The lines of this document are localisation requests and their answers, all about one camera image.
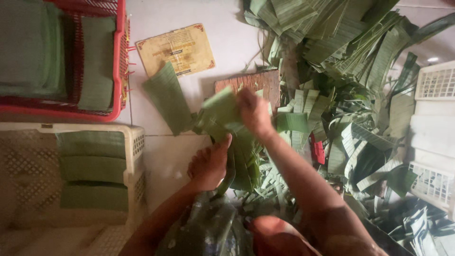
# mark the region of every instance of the tiled floor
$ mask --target tiled floor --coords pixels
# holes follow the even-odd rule
[[[216,67],[179,79],[191,111],[196,112],[204,98],[214,93],[216,80],[239,73],[259,51],[258,41],[262,41],[263,33],[240,21],[243,19],[242,5],[242,0],[127,0],[126,9],[131,21],[130,44],[192,24],[204,24]],[[441,0],[401,0],[396,8],[419,26],[455,11],[455,5],[450,6]],[[419,56],[422,66],[428,65],[427,60],[431,57],[438,57],[437,63],[455,60],[453,38],[455,27],[408,50]],[[406,53],[400,59],[402,63]],[[129,103],[115,123],[145,128],[144,154],[149,172],[147,201],[152,210],[187,181],[186,168],[191,157],[198,149],[209,145],[210,140],[191,132],[170,136],[170,129],[141,89],[147,75],[136,51],[130,52],[130,62],[137,65],[130,66],[130,71],[135,73],[130,75]],[[0,121],[87,123],[4,113],[0,115]]]

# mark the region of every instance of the white plastic basket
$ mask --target white plastic basket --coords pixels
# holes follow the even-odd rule
[[[128,212],[61,209],[54,133],[125,136]],[[125,125],[0,123],[0,255],[117,255],[147,212],[144,129]]]
[[[455,99],[455,61],[424,67],[419,72],[416,100]]]
[[[411,186],[411,193],[447,212],[455,220],[455,173],[410,162],[409,169],[418,177]]]

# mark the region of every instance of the banana leaf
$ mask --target banana leaf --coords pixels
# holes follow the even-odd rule
[[[191,129],[191,112],[170,61],[142,86],[174,136]]]

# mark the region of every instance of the white floor tile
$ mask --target white floor tile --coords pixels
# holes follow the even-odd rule
[[[208,136],[147,136],[144,161],[147,169],[149,212],[185,185],[188,164],[199,149],[210,146]]]
[[[204,98],[214,94],[215,81],[238,74],[259,52],[258,34],[262,40],[262,32],[239,21],[243,19],[241,5],[242,1],[239,0],[160,0],[153,4],[149,1],[127,2],[126,9],[132,14],[131,45],[175,29],[196,23],[204,24],[216,67],[179,78],[192,112],[198,112]],[[130,52],[130,62],[137,64],[130,66],[130,70],[135,71],[130,75],[133,124],[144,127],[146,135],[171,134],[153,103],[142,91],[141,84],[147,75],[137,51]]]

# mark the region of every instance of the cut banana leaf strip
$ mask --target cut banana leaf strip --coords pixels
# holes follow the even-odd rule
[[[331,174],[344,174],[347,159],[343,148],[343,138],[338,136],[330,147],[328,172]]]
[[[365,190],[369,186],[380,181],[382,178],[384,178],[387,175],[388,172],[390,172],[393,168],[399,166],[402,163],[403,163],[403,161],[398,156],[392,158],[383,167],[379,168],[377,171],[372,173],[370,176],[368,176],[365,179],[358,182],[357,187],[359,188],[360,191]]]
[[[304,55],[304,58],[311,62],[322,63],[338,49],[360,35],[364,29],[365,24],[363,22],[344,17],[336,36],[315,42]]]
[[[282,43],[278,36],[275,37],[273,40],[272,46],[270,48],[270,52],[268,54],[268,62],[274,66],[278,67],[280,60],[281,60],[281,51],[282,51]]]
[[[365,35],[368,35],[385,17],[390,13],[390,10],[398,3],[399,0],[384,0],[377,1],[376,4],[367,11],[364,16],[363,21],[367,23],[368,29],[365,30],[356,40],[353,40],[353,43],[356,43],[357,40],[362,38]]]
[[[258,27],[258,28],[263,28],[264,26],[262,25],[261,23],[261,18],[257,17],[256,15],[254,15],[253,13],[249,12],[249,11],[245,11],[243,13],[243,16],[245,16],[245,21],[252,25],[252,26],[255,26],[255,27]]]
[[[305,104],[305,101],[303,98],[302,90],[295,90],[294,100],[295,100],[294,113],[303,113],[303,106]]]
[[[407,80],[409,80],[409,76],[412,75],[412,70],[417,60],[417,55],[412,52],[408,52],[408,56],[406,57],[406,62],[403,65],[403,70],[398,78],[397,83],[394,86],[394,90],[402,89],[405,84],[407,84]]]
[[[277,33],[278,36],[281,36],[284,30],[278,22],[277,15],[270,1],[265,2],[259,10],[258,16],[261,17],[261,19],[265,21],[265,23],[267,23],[267,25],[269,25],[269,27]]]
[[[271,0],[271,2],[283,31],[293,26],[298,28],[304,20],[317,15],[307,0]]]
[[[368,142],[362,141],[360,144],[355,148],[354,152],[352,153],[351,157],[349,158],[346,167],[344,168],[344,176],[349,179],[350,178],[350,171],[353,170],[357,166],[357,157],[359,156],[360,152],[365,148]]]
[[[310,114],[318,95],[319,95],[318,90],[308,90],[307,96],[306,97],[304,96],[305,105],[303,106],[303,113],[308,114],[308,115]]]
[[[399,93],[392,97],[389,123],[391,137],[402,138],[407,135],[414,109],[415,101],[413,90],[408,93]]]
[[[379,150],[388,150],[394,147],[394,144],[389,140],[381,138],[380,136],[368,131],[367,129],[359,126],[356,123],[352,123],[352,131],[359,135],[363,140],[368,141],[373,146],[375,146]]]
[[[264,6],[267,0],[251,0],[250,10],[254,15],[258,15],[259,10]]]
[[[352,123],[350,123],[342,132],[341,137],[343,137],[343,146],[344,150],[348,154],[348,157],[351,157],[355,151],[354,139],[352,137]]]
[[[393,58],[409,39],[409,35],[400,26],[395,26],[391,31],[387,32],[374,60],[366,84],[366,87],[373,93],[382,91]]]
[[[316,125],[313,128],[313,135],[315,142],[324,141],[327,139],[327,135],[325,134],[325,129],[322,120],[316,122]]]
[[[142,87],[174,136],[191,129],[191,112],[170,61],[145,81]]]
[[[417,177],[417,174],[409,170],[408,165],[399,165],[387,174],[387,186],[401,198],[405,198]]]
[[[235,179],[235,157],[234,147],[229,147],[227,151],[227,165],[226,165],[226,176],[224,177],[221,184],[217,187],[217,198],[221,197],[226,193],[228,188],[231,186]]]
[[[317,101],[311,108],[311,112],[308,116],[308,128],[313,130],[318,122],[321,121],[321,115],[324,113],[327,106],[330,104],[330,99],[325,96],[319,96]]]
[[[303,113],[282,113],[277,116],[277,131],[298,131],[309,133],[307,115]]]
[[[311,39],[327,39],[334,37],[337,33],[341,20],[344,17],[348,7],[349,0],[343,0],[342,3],[331,13],[331,15],[322,22],[317,29],[307,34]]]
[[[455,13],[451,13],[440,19],[437,19],[420,29],[418,29],[411,37],[411,40],[406,44],[403,49],[406,49],[414,44],[420,44],[421,42],[437,35],[445,29],[455,25]]]

